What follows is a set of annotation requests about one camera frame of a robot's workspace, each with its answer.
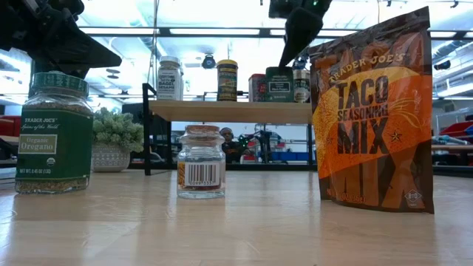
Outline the green succulent in white pot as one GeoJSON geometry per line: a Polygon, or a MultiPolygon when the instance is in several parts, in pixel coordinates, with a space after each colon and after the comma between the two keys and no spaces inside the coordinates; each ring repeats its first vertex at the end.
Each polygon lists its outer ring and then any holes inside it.
{"type": "Polygon", "coordinates": [[[129,167],[132,152],[143,150],[143,125],[130,113],[118,114],[101,108],[94,113],[92,170],[121,172],[129,167]]]}

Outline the white-lid bagel seasoning jar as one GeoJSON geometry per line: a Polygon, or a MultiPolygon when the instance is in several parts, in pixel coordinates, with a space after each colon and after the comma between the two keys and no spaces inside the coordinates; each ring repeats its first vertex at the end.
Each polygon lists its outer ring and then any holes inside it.
{"type": "Polygon", "coordinates": [[[163,56],[157,77],[158,100],[182,100],[182,74],[180,60],[173,56],[163,56]]]}

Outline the dark green spice tin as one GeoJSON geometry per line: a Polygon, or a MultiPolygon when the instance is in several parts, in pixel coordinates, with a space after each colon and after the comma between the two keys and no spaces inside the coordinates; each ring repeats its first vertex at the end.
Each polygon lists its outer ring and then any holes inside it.
{"type": "Polygon", "coordinates": [[[293,102],[293,69],[289,66],[270,66],[265,72],[267,102],[293,102]]]}

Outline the red-lid square spice jar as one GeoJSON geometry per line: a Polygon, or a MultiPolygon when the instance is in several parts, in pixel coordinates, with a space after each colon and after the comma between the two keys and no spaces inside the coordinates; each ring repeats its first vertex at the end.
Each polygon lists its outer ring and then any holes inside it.
{"type": "Polygon", "coordinates": [[[248,98],[250,102],[265,102],[266,80],[265,74],[252,74],[248,79],[248,98]]]}

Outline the person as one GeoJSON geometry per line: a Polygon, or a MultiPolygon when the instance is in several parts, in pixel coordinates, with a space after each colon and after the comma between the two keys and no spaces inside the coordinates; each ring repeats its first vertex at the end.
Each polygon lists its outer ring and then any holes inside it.
{"type": "Polygon", "coordinates": [[[222,128],[220,135],[225,139],[222,144],[222,150],[225,153],[225,161],[227,164],[240,163],[243,155],[253,154],[251,150],[245,148],[241,143],[234,141],[234,134],[230,128],[222,128]]]}

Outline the small cork-top glass jar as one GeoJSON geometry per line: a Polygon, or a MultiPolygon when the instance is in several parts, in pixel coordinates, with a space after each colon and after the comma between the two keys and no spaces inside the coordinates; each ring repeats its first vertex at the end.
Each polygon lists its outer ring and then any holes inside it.
{"type": "Polygon", "coordinates": [[[225,196],[226,159],[220,128],[188,125],[177,155],[177,196],[207,200],[225,196]]]}

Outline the wooden shelf with black legs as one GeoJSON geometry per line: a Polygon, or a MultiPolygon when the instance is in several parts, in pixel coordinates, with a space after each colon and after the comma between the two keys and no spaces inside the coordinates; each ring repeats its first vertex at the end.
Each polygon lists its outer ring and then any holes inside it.
{"type": "Polygon", "coordinates": [[[214,122],[214,123],[274,123],[302,124],[307,126],[308,161],[304,165],[253,164],[230,165],[230,171],[316,171],[314,160],[313,130],[311,123],[311,105],[309,103],[271,103],[271,102],[233,102],[233,101],[179,101],[151,100],[156,90],[148,83],[142,84],[143,129],[144,129],[144,165],[145,175],[152,169],[173,170],[171,150],[166,154],[166,161],[153,166],[150,158],[151,115],[157,115],[166,121],[166,144],[171,146],[171,123],[214,122]]]}

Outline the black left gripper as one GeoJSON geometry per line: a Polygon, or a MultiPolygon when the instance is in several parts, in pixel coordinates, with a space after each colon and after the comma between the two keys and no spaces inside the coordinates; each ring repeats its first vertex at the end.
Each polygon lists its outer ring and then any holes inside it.
{"type": "Polygon", "coordinates": [[[23,50],[79,78],[90,69],[120,66],[119,55],[77,27],[83,11],[81,0],[0,0],[0,49],[23,50]]]}

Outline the green-lid oregano jar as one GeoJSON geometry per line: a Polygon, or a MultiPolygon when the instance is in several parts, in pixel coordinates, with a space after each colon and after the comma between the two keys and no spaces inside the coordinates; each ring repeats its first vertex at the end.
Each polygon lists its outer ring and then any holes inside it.
{"type": "Polygon", "coordinates": [[[62,72],[34,74],[22,106],[15,189],[20,194],[84,190],[92,162],[94,115],[86,81],[62,72]]]}

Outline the yellow-lid spice jar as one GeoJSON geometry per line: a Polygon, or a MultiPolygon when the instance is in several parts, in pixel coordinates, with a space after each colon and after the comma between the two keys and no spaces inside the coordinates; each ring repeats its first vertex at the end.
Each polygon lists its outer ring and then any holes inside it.
{"type": "Polygon", "coordinates": [[[217,63],[217,101],[237,101],[238,64],[231,59],[217,63]]]}

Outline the red and blue bin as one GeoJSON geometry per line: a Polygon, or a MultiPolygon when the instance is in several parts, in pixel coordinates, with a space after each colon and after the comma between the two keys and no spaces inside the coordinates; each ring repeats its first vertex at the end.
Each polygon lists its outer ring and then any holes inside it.
{"type": "Polygon", "coordinates": [[[473,137],[473,120],[454,123],[440,131],[440,135],[448,135],[456,138],[473,137]]]}

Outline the red storage bin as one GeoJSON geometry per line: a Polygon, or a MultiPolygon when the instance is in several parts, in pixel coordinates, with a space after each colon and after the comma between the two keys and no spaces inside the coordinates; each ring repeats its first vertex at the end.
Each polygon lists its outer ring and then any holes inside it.
{"type": "Polygon", "coordinates": [[[21,117],[18,115],[0,115],[0,135],[18,137],[21,128],[21,117]]]}

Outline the tan-lid glass jar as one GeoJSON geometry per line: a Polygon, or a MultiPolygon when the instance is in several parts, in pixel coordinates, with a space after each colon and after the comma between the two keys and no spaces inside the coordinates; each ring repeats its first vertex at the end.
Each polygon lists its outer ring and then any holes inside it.
{"type": "Polygon", "coordinates": [[[293,98],[296,103],[310,102],[310,72],[306,69],[293,70],[293,98]]]}

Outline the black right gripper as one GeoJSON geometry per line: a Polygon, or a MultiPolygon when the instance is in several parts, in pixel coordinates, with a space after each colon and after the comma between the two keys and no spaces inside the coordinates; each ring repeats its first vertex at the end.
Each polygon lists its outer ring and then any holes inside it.
{"type": "Polygon", "coordinates": [[[332,0],[270,0],[268,16],[287,18],[285,47],[279,67],[287,66],[313,41],[323,27],[332,0]]]}

